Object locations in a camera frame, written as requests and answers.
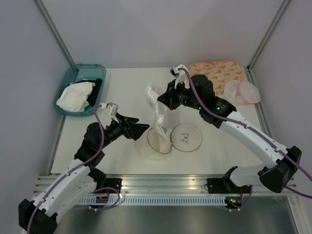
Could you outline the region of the white lace bra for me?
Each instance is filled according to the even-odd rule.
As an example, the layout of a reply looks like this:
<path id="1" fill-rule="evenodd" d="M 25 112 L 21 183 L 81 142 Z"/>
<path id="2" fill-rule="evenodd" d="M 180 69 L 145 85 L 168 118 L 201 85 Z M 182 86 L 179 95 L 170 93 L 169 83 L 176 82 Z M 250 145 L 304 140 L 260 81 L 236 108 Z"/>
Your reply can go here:
<path id="1" fill-rule="evenodd" d="M 158 134 L 160 138 L 164 141 L 171 142 L 171 132 L 172 129 L 163 128 L 162 124 L 165 120 L 165 108 L 166 106 L 158 101 L 158 98 L 163 94 L 162 89 L 154 85 L 153 83 L 149 83 L 145 88 L 145 96 L 147 99 L 148 105 L 151 107 L 154 113 L 154 123 L 153 129 Z"/>

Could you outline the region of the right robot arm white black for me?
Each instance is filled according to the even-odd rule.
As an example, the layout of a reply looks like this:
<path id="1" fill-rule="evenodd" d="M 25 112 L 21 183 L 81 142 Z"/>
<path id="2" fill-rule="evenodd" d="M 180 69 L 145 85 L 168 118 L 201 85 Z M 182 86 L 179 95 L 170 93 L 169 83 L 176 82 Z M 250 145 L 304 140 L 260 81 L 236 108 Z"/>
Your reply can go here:
<path id="1" fill-rule="evenodd" d="M 298 169 L 301 150 L 288 148 L 253 126 L 235 106 L 215 95 L 212 82 L 204 75 L 195 75 L 191 81 L 189 88 L 184 83 L 169 82 L 157 100 L 170 110 L 180 105 L 198 110 L 205 122 L 236 138 L 262 162 L 245 168 L 233 166 L 223 176 L 224 190 L 233 193 L 245 185 L 262 184 L 274 193 L 282 192 Z"/>

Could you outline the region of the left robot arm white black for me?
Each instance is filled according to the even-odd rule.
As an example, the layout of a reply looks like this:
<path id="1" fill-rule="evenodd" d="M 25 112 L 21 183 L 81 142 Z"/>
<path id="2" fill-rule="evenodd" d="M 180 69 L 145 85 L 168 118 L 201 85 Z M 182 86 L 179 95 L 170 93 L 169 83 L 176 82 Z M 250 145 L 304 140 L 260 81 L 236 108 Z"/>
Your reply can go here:
<path id="1" fill-rule="evenodd" d="M 62 218 L 80 200 L 106 189 L 106 174 L 96 168 L 105 156 L 102 150 L 119 137 L 138 140 L 149 127 L 137 118 L 120 114 L 106 127 L 99 120 L 89 124 L 66 169 L 33 200 L 24 199 L 19 204 L 19 226 L 28 234 L 54 233 Z"/>

